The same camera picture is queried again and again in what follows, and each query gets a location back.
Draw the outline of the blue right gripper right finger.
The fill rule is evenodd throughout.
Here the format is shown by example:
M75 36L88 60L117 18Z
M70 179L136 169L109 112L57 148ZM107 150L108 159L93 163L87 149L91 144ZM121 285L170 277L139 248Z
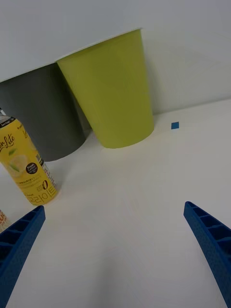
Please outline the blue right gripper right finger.
M189 201L185 203L183 215L200 245L227 307L230 307L230 228Z

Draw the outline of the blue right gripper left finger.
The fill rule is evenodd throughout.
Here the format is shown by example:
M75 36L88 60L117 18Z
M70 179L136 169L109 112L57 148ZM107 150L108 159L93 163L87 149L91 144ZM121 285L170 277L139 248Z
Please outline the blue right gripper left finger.
M0 234L0 307L2 308L7 306L45 219L44 206L40 205Z

